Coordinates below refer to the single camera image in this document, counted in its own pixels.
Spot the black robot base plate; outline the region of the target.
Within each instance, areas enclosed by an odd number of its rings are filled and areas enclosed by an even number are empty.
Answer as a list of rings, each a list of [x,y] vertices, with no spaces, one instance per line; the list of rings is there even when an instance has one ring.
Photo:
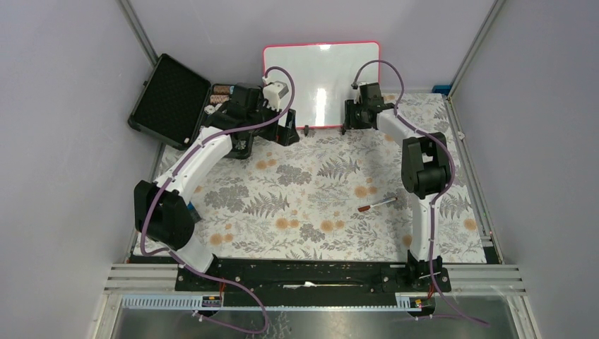
[[[208,275],[257,291],[311,283],[317,287],[362,287],[381,292],[428,293],[433,282],[423,262],[307,261],[215,258]]]

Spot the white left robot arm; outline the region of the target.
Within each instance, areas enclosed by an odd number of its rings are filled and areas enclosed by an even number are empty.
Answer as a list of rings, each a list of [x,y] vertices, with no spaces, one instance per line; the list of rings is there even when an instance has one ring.
[[[294,83],[265,80],[262,86],[234,85],[226,101],[213,105],[183,156],[157,179],[137,183],[135,227],[144,256],[154,254],[146,248],[146,240],[152,240],[180,264],[194,269],[191,279],[199,288],[211,290],[218,284],[218,269],[211,266],[213,253],[194,237],[196,221],[188,207],[193,192],[239,142],[245,144],[245,151],[254,135],[289,144],[297,136],[290,107],[294,98]]]

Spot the pink framed whiteboard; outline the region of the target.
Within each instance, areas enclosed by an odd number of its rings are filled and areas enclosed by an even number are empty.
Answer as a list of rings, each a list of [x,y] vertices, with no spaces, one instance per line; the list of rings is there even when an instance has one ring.
[[[284,68],[295,84],[292,108],[299,129],[338,128],[360,67],[381,56],[375,41],[276,44],[263,49],[263,68]]]

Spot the red capped marker pen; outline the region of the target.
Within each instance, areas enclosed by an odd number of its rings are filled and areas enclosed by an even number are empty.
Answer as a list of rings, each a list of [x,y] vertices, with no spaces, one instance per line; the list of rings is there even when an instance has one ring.
[[[357,211],[360,212],[360,213],[363,213],[363,212],[366,212],[366,211],[371,210],[373,208],[376,208],[376,207],[379,207],[379,206],[383,206],[383,205],[386,205],[388,203],[393,203],[394,201],[397,201],[397,200],[398,200],[397,196],[390,197],[390,198],[385,198],[385,199],[383,199],[381,201],[377,201],[376,203],[371,203],[371,204],[366,205],[366,206],[361,206],[361,207],[359,207],[357,209]]]

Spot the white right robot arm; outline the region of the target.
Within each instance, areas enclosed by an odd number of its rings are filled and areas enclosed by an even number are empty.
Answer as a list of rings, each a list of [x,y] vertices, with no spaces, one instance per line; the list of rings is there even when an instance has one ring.
[[[378,83],[352,85],[356,96],[345,101],[342,130],[376,129],[401,146],[401,182],[412,204],[413,240],[405,281],[422,291],[442,270],[435,244],[441,197],[453,183],[455,164],[442,133],[429,133],[404,118],[398,104],[384,101]]]

